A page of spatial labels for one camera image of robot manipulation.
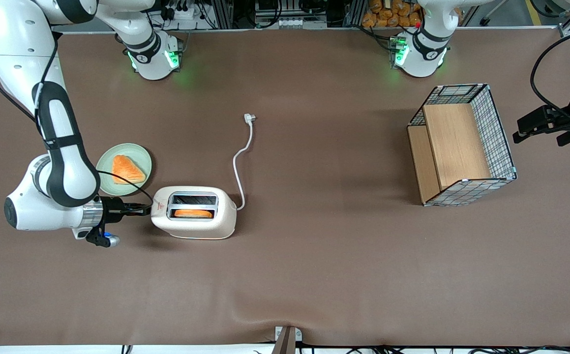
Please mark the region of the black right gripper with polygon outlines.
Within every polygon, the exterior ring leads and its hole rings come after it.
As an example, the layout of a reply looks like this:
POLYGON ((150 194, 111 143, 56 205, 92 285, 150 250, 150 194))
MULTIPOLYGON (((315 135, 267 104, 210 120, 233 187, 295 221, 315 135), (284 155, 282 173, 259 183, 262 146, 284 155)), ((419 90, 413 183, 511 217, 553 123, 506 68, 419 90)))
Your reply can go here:
POLYGON ((118 223, 123 218, 126 212, 127 216, 148 216, 151 213, 151 203, 127 203, 119 197, 101 197, 103 215, 101 226, 105 227, 106 224, 118 223))

